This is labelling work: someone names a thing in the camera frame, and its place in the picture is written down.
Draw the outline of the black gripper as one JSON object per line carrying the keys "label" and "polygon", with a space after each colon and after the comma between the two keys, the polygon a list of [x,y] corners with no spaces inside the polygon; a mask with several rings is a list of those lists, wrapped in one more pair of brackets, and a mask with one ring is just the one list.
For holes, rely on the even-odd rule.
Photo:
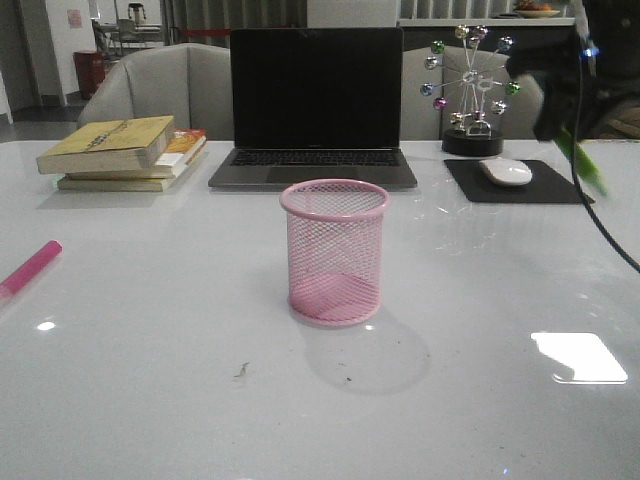
{"label": "black gripper", "polygon": [[562,41],[517,48],[506,69],[544,80],[533,133],[550,141],[560,129],[597,138],[622,122],[639,122],[639,3],[572,1],[574,30]]}

